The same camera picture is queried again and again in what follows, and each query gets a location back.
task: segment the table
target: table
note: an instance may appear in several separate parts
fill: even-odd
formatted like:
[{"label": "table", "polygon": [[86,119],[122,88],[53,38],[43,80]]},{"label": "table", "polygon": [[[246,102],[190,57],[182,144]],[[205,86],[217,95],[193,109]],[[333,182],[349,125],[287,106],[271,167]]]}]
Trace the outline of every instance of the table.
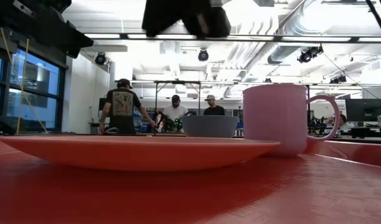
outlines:
[{"label": "table", "polygon": [[0,142],[0,223],[381,223],[381,167],[303,154],[199,172],[110,172]]}]

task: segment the man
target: man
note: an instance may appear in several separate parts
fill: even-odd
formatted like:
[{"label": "man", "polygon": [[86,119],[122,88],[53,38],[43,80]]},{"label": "man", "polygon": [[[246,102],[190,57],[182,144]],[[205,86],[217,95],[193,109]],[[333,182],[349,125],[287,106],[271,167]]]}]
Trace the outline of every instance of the man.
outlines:
[{"label": "man", "polygon": [[188,113],[188,109],[186,109],[184,106],[181,106],[179,104],[180,102],[181,102],[181,99],[179,98],[178,95],[172,96],[171,106],[166,107],[163,113],[172,120],[175,120],[177,118],[180,118],[181,116],[184,116],[186,113]]},{"label": "man", "polygon": [[130,90],[132,88],[129,80],[122,78],[117,83],[117,89],[108,92],[100,120],[101,133],[105,130],[105,119],[110,115],[109,128],[117,128],[119,134],[136,134],[133,118],[134,106],[150,122],[151,126],[156,125],[146,112],[146,108],[139,102],[136,94]]},{"label": "man", "polygon": [[214,95],[208,95],[205,101],[207,101],[210,107],[204,110],[204,115],[225,115],[223,107],[215,104]]}]

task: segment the monitor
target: monitor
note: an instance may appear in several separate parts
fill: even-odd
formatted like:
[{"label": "monitor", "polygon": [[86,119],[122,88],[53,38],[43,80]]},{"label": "monitor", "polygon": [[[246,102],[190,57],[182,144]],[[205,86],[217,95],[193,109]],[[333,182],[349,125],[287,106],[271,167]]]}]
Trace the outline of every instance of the monitor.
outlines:
[{"label": "monitor", "polygon": [[377,121],[381,99],[346,99],[347,121]]}]

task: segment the baseball cap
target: baseball cap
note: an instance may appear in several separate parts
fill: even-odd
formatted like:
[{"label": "baseball cap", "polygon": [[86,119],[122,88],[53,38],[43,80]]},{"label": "baseball cap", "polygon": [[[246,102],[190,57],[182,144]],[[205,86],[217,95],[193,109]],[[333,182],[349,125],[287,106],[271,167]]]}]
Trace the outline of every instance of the baseball cap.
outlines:
[{"label": "baseball cap", "polygon": [[126,79],[126,78],[122,78],[122,79],[120,79],[120,80],[118,80],[118,82],[117,82],[117,88],[119,88],[119,87],[125,87],[125,86],[129,86],[129,88],[131,89],[131,88],[133,88],[131,85],[130,85],[131,83],[129,82],[129,80],[128,79]]},{"label": "baseball cap", "polygon": [[215,96],[214,95],[207,95],[207,98],[204,101],[207,101],[207,100],[215,100]]},{"label": "baseball cap", "polygon": [[177,102],[179,100],[179,96],[178,95],[174,95],[174,96],[172,96],[172,98],[171,98],[171,101],[172,102]]}]

